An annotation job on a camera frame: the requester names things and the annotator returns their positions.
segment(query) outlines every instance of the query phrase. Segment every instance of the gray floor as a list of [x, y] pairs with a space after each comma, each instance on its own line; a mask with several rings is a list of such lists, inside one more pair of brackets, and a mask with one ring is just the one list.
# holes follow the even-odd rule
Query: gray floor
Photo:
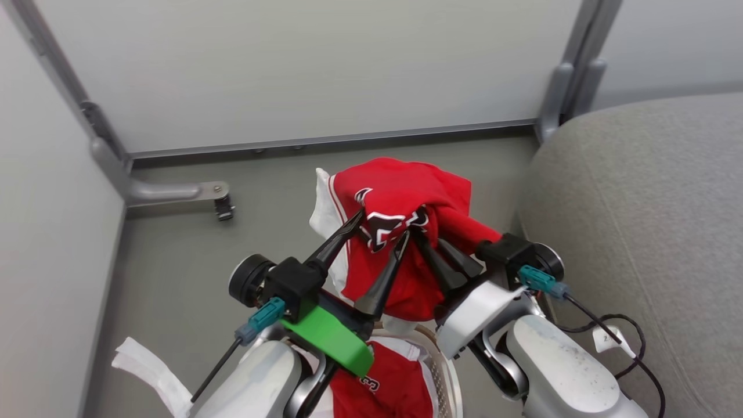
[[[519, 179], [536, 142], [529, 137], [477, 138], [341, 149], [267, 151], [243, 160], [137, 171], [139, 177], [152, 181], [225, 180], [237, 214], [230, 223], [217, 223], [202, 210], [126, 221], [86, 418], [169, 416], [152, 389], [110, 367], [115, 347], [126, 336], [160, 356], [191, 391], [197, 388], [229, 347], [234, 329], [249, 315], [227, 294], [227, 278], [235, 264], [256, 252], [273, 260], [306, 257], [322, 242], [308, 225], [314, 208], [315, 167], [335, 173], [378, 156], [436, 164], [472, 181], [472, 217], [506, 231], [513, 219]], [[225, 370], [234, 367], [239, 357], [239, 353], [233, 356]], [[455, 364], [467, 418], [520, 416], [520, 405], [500, 397], [469, 352]], [[216, 377], [201, 400], [225, 375]]]

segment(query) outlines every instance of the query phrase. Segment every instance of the white label tag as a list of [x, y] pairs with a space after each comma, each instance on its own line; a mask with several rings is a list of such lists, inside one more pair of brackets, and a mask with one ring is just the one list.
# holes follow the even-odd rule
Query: white label tag
[[606, 327], [609, 328], [622, 341], [622, 343], [617, 343], [602, 327], [596, 326], [593, 331], [596, 352], [603, 353], [604, 351], [619, 347], [627, 353], [628, 356], [635, 358], [635, 353], [633, 353], [632, 349], [629, 348], [629, 344], [627, 344], [627, 340], [624, 339], [624, 335], [622, 335], [619, 327], [616, 327], [615, 325], [607, 325]]

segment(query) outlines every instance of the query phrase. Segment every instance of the black cable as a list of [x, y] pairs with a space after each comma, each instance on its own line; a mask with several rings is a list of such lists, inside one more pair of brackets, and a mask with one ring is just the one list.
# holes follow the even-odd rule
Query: black cable
[[658, 410], [658, 418], [663, 418], [663, 415], [666, 413], [666, 394], [663, 392], [663, 387], [661, 386], [661, 383], [658, 381], [658, 378], [655, 377], [655, 375], [650, 371], [650, 369], [643, 363], [642, 360], [637, 360], [637, 365], [640, 366], [640, 369], [645, 372], [650, 380], [652, 381], [652, 384], [655, 385], [655, 388], [658, 389], [658, 395], [661, 397], [661, 408]]
[[[572, 303], [578, 309], [583, 311], [583, 313], [585, 313], [588, 317], [590, 317], [590, 319], [593, 320], [593, 322], [598, 324], [599, 327], [601, 327], [604, 331], [606, 331], [606, 333], [609, 334], [609, 336], [612, 339], [614, 339], [614, 341], [616, 341], [618, 344], [622, 344], [622, 340], [620, 340], [619, 337], [616, 336], [616, 334], [614, 334], [599, 318], [597, 318], [593, 312], [586, 309], [580, 302], [573, 299], [573, 297], [568, 294], [565, 294], [565, 299], [567, 299], [568, 302]], [[661, 398], [661, 407], [660, 407], [660, 410], [658, 411], [658, 418], [663, 418], [663, 416], [666, 413], [666, 393], [663, 391], [663, 387], [661, 387], [661, 383], [658, 381], [658, 378], [655, 377], [655, 374], [653, 374], [653, 372], [650, 371], [650, 369], [645, 365], [645, 363], [643, 363], [642, 360], [640, 360], [639, 358], [635, 358], [635, 363], [637, 363], [637, 365], [640, 366], [640, 369], [642, 369], [645, 372], [645, 374], [648, 375], [652, 383], [655, 385], [655, 389], [658, 390], [658, 396]]]
[[597, 318], [596, 315], [594, 315], [593, 312], [591, 312], [588, 309], [586, 309], [585, 306], [583, 306], [577, 300], [573, 299], [573, 297], [570, 296], [569, 294], [565, 293], [565, 296], [564, 297], [565, 297], [565, 300], [567, 300], [568, 302], [570, 302], [573, 305], [575, 305], [578, 309], [582, 310], [583, 313], [585, 313], [586, 315], [588, 315], [588, 317], [590, 319], [592, 319], [596, 324], [598, 324], [599, 327], [603, 328], [603, 330], [606, 331], [606, 333], [609, 334], [609, 336], [611, 337], [611, 339], [613, 339], [614, 341], [616, 341], [617, 344], [622, 344], [622, 340], [620, 340], [619, 337], [617, 337], [599, 318]]
[[212, 379], [214, 379], [214, 376], [217, 376], [217, 372], [219, 371], [219, 369], [221, 369], [222, 366], [224, 366], [224, 363], [226, 363], [227, 360], [230, 358], [230, 356], [235, 352], [235, 350], [237, 350], [237, 347], [240, 346], [241, 342], [242, 342], [242, 338], [235, 338], [235, 342], [233, 342], [233, 344], [230, 346], [230, 348], [227, 350], [224, 356], [222, 356], [222, 358], [219, 359], [219, 362], [217, 363], [216, 366], [214, 366], [214, 368], [212, 369], [212, 372], [209, 373], [207, 378], [204, 380], [204, 383], [202, 383], [201, 386], [199, 386], [196, 393], [193, 394], [193, 396], [191, 397], [191, 403], [195, 403], [196, 399], [198, 399], [198, 397], [201, 396], [201, 392], [204, 392], [204, 389], [206, 389], [207, 386], [209, 386], [209, 383], [212, 381]]
[[[645, 358], [645, 349], [646, 349], [647, 342], [645, 341], [645, 333], [643, 332], [642, 328], [640, 328], [640, 324], [638, 324], [637, 321], [623, 314], [608, 314], [608, 315], [602, 316], [599, 319], [601, 321], [606, 321], [607, 319], [623, 319], [629, 322], [630, 324], [632, 324], [635, 327], [635, 330], [637, 330], [637, 336], [640, 337], [640, 353], [637, 355], [637, 358], [640, 360]], [[584, 325], [579, 328], [567, 328], [567, 327], [561, 327], [560, 325], [557, 325], [557, 328], [559, 328], [563, 332], [578, 333], [578, 332], [588, 331], [589, 329], [592, 329], [596, 325], [597, 324], [595, 321], [591, 321], [587, 325]], [[618, 380], [619, 378], [626, 376], [627, 373], [633, 371], [635, 367], [637, 367], [637, 362], [633, 360], [632, 364], [630, 364], [626, 369], [615, 374], [614, 378]]]

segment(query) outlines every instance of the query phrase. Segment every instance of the metal bracket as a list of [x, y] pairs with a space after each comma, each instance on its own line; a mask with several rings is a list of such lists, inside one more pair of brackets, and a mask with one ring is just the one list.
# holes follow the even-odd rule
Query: metal bracket
[[121, 160], [102, 138], [93, 138], [90, 150], [93, 159], [131, 208], [163, 203], [213, 200], [219, 220], [232, 217], [234, 207], [227, 200], [230, 186], [224, 181], [182, 184], [147, 183], [133, 179], [126, 172]]
[[591, 110], [607, 62], [598, 57], [622, 0], [583, 0], [555, 68], [536, 122], [536, 136], [545, 143], [565, 120]]
[[230, 188], [224, 181], [152, 184], [133, 179], [129, 175], [131, 163], [129, 154], [126, 153], [101, 107], [88, 98], [80, 79], [33, 0], [3, 0], [3, 2], [11, 12], [10, 15], [16, 25], [27, 37], [30, 47], [42, 61], [42, 66], [50, 73], [62, 96], [68, 99], [75, 111], [80, 111], [85, 116], [89, 124], [86, 131], [93, 135], [90, 143], [91, 154], [127, 206], [213, 200], [220, 221], [233, 217], [234, 207], [228, 195]]

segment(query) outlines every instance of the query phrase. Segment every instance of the jersey logo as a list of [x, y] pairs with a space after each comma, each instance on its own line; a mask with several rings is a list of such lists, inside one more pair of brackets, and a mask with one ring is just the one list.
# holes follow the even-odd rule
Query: jersey logo
[[379, 382], [369, 376], [360, 377], [359, 382], [364, 386], [368, 386], [372, 392], [379, 390]]
[[[359, 205], [365, 207], [364, 199], [372, 190], [371, 187], [364, 187], [354, 194], [354, 200]], [[366, 215], [366, 225], [360, 226], [359, 229], [366, 238], [366, 247], [372, 253], [376, 253], [385, 248], [388, 241], [397, 239], [397, 237], [389, 238], [389, 235], [403, 224], [406, 228], [417, 226], [423, 232], [426, 232], [424, 226], [428, 224], [428, 221], [426, 205], [421, 205], [409, 217], [406, 215], [387, 215], [385, 213], [371, 212]]]

